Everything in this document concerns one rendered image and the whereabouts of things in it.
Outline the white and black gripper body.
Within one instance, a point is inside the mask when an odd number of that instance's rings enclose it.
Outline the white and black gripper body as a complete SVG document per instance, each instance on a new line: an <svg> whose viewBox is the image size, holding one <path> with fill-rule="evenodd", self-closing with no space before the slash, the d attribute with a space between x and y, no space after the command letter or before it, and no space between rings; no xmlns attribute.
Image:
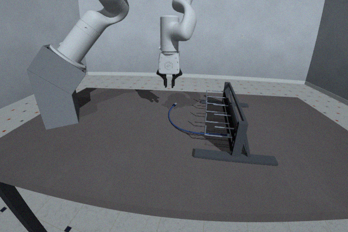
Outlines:
<svg viewBox="0 0 348 232"><path fill-rule="evenodd" d="M159 54L158 72L160 74L179 74L179 70L179 53L161 52Z"/></svg>

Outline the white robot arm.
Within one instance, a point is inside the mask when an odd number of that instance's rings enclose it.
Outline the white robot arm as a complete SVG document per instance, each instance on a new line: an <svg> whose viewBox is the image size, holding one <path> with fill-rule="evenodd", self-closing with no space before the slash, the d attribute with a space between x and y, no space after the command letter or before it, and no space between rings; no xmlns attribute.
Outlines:
<svg viewBox="0 0 348 232"><path fill-rule="evenodd" d="M81 63L87 52L101 36L104 30L115 23L122 21L129 12L127 0L99 0L103 5L100 11L88 10L79 19L59 47L51 44L52 51L64 60L78 68L85 69ZM178 51L179 41L188 41L195 29L197 17L191 7L192 0L173 0L172 7L175 11L183 13L179 17L164 15L160 17L160 45L162 52L174 53Z"/></svg>

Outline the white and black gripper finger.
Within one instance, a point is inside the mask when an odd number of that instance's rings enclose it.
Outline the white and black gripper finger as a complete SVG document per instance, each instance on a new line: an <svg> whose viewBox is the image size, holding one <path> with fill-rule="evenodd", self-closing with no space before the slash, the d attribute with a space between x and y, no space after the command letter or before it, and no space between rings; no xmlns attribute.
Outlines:
<svg viewBox="0 0 348 232"><path fill-rule="evenodd" d="M162 78L163 78L163 80L164 80L164 86L165 86L165 88L167 87L167 78L166 78L166 74L160 74L159 72L158 72L158 70L157 70L157 73L156 73L157 75L159 75L159 76L161 76Z"/></svg>
<svg viewBox="0 0 348 232"><path fill-rule="evenodd" d="M177 75L173 74L173 75L172 75L172 84L171 84L171 87L172 87L172 88L173 88L173 86L175 85L175 79L176 79L177 77L181 76L181 75L182 75L181 69L179 70L179 74L177 74Z"/></svg>

